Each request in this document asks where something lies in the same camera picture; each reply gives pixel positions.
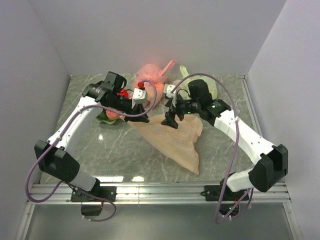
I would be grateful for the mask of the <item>orange plastic bag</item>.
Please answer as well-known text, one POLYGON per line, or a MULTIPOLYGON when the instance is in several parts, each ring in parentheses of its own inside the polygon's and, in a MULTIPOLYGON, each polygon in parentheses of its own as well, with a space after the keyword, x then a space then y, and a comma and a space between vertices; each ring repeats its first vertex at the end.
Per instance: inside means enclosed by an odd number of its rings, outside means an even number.
POLYGON ((175 129, 162 125, 164 119, 165 115, 162 113, 151 116, 148 123, 128 122, 144 140, 138 152, 146 155, 147 146, 150 145, 183 168, 198 175, 200 159, 195 143, 203 131, 202 121, 195 115, 187 115, 175 129))

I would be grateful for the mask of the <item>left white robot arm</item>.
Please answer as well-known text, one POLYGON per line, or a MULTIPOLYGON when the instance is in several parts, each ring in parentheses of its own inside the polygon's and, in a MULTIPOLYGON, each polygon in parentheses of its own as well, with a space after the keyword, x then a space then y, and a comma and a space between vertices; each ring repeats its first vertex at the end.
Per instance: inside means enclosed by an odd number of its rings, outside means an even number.
POLYGON ((114 72, 108 72, 105 80, 89 84, 65 123, 47 141, 38 141, 34 147, 39 159, 39 169, 48 175, 83 190, 89 201, 97 200, 101 189, 95 177, 81 170, 74 158, 75 148, 91 122, 104 110, 116 110, 126 121, 149 121, 144 113, 148 101, 144 84, 138 84, 131 98, 121 95, 126 79, 114 72))

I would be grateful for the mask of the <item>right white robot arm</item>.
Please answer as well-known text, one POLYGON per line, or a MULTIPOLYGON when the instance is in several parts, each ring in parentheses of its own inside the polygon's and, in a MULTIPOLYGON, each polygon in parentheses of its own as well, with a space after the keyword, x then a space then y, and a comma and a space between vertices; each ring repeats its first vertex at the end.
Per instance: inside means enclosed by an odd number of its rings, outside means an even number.
POLYGON ((274 145, 264 139, 240 118, 221 99, 213 99, 207 83, 196 79, 188 83, 189 98, 183 99, 175 85, 167 84, 163 94, 168 99, 165 119, 162 125, 178 128, 175 118, 180 121, 186 114, 198 114, 216 129, 222 131, 248 155, 253 168, 228 176, 226 184, 220 187, 220 194, 226 200, 233 199, 238 191, 255 188, 267 192, 288 173, 288 149, 274 145))

